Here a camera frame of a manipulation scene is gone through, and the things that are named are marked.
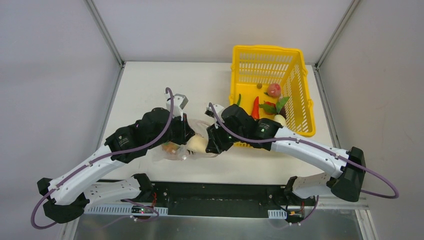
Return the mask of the toy pineapple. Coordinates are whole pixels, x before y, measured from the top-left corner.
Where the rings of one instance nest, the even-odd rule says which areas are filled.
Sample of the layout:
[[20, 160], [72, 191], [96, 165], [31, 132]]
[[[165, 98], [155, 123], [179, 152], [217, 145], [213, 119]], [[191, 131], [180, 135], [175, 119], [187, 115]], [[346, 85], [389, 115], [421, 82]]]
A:
[[167, 142], [167, 143], [163, 143], [161, 145], [161, 148], [167, 154], [175, 155], [178, 152], [180, 146], [178, 144], [173, 143], [173, 142]]

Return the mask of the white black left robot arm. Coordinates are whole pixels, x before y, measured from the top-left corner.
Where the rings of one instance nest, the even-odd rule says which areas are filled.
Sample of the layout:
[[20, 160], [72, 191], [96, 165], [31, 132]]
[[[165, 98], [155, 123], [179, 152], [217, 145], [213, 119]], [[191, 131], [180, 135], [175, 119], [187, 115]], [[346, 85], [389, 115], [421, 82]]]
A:
[[115, 169], [143, 157], [147, 151], [165, 143], [186, 144], [195, 136], [187, 115], [174, 117], [167, 109], [157, 107], [142, 119], [118, 128], [90, 157], [68, 173], [37, 182], [43, 196], [38, 206], [55, 223], [64, 224], [79, 218], [96, 205], [114, 201], [147, 202], [153, 186], [144, 173], [128, 179], [97, 185], [96, 182]]

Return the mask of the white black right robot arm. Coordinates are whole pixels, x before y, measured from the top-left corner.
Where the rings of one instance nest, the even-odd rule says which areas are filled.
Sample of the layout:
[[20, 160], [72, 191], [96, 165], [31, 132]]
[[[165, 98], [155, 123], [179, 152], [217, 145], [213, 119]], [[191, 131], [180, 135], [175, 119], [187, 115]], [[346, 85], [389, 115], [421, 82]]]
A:
[[215, 123], [207, 128], [207, 153], [221, 154], [235, 143], [246, 143], [256, 149], [283, 153], [317, 167], [322, 173], [290, 177], [284, 189], [284, 200], [296, 205], [312, 196], [329, 195], [357, 202], [362, 190], [366, 166], [364, 152], [330, 147], [309, 140], [280, 122], [254, 119], [236, 104], [224, 108], [211, 105], [205, 114]]

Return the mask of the white toy radish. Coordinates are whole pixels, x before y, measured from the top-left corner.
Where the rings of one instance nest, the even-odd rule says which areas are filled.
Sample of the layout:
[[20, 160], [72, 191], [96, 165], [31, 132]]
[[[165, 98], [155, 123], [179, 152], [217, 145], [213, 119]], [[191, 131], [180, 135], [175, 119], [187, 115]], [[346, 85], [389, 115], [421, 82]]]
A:
[[208, 146], [208, 139], [205, 137], [202, 137], [201, 135], [194, 135], [192, 136], [187, 144], [186, 149], [193, 154], [206, 154], [206, 148]]
[[272, 115], [275, 122], [281, 124], [283, 127], [287, 127], [287, 111], [285, 106], [289, 99], [289, 96], [281, 96], [276, 103], [264, 101], [258, 107], [263, 109], [266, 114]]

